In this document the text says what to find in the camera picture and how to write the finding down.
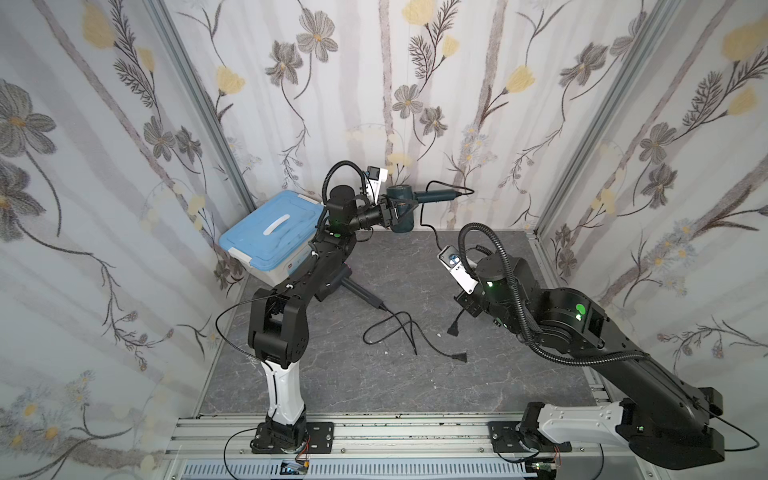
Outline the dark green hair dryer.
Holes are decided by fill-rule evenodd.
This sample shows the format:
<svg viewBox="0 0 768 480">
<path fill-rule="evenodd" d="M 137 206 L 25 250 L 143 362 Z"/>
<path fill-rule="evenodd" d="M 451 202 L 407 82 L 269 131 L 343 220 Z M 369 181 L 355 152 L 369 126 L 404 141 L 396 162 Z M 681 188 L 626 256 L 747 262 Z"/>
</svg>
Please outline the dark green hair dryer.
<svg viewBox="0 0 768 480">
<path fill-rule="evenodd" d="M 453 188 L 434 191 L 414 191 L 410 185 L 395 185 L 386 189 L 387 205 L 395 212 L 395 219 L 389 229 L 395 233 L 408 233 L 414 228 L 414 211 L 428 203 L 450 202 L 462 193 Z"/>
</svg>

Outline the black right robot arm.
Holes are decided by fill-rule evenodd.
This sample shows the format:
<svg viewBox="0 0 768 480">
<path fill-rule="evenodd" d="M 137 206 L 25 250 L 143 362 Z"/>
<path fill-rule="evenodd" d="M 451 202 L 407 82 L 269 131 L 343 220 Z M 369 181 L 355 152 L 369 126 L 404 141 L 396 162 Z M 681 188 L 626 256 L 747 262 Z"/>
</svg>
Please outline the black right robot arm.
<svg viewBox="0 0 768 480">
<path fill-rule="evenodd" d="M 724 436 L 710 424 L 723 412 L 716 389 L 673 375 L 580 291 L 540 287 L 528 264 L 508 254 L 490 227 L 465 225 L 458 257 L 475 283 L 467 295 L 472 314 L 489 315 L 545 360 L 592 368 L 625 395 L 606 407 L 531 402 L 518 425 L 524 445 L 612 444 L 668 470 L 724 461 Z"/>
</svg>

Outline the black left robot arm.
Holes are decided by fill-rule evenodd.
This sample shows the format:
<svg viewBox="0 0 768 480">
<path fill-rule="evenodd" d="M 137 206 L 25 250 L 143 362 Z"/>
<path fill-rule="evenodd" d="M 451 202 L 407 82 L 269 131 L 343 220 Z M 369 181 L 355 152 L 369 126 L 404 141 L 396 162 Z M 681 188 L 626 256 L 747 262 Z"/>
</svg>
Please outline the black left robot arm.
<svg viewBox="0 0 768 480">
<path fill-rule="evenodd" d="M 376 309 L 378 296 L 351 279 L 346 264 L 357 233 L 398 221 L 396 207 L 379 194 L 387 171 L 361 169 L 350 160 L 331 167 L 322 185 L 323 209 L 310 238 L 309 256 L 284 281 L 252 298 L 247 343 L 264 369 L 269 387 L 265 420 L 250 443 L 255 454 L 304 449 L 309 443 L 300 360 L 310 340 L 308 307 L 344 286 Z"/>
</svg>

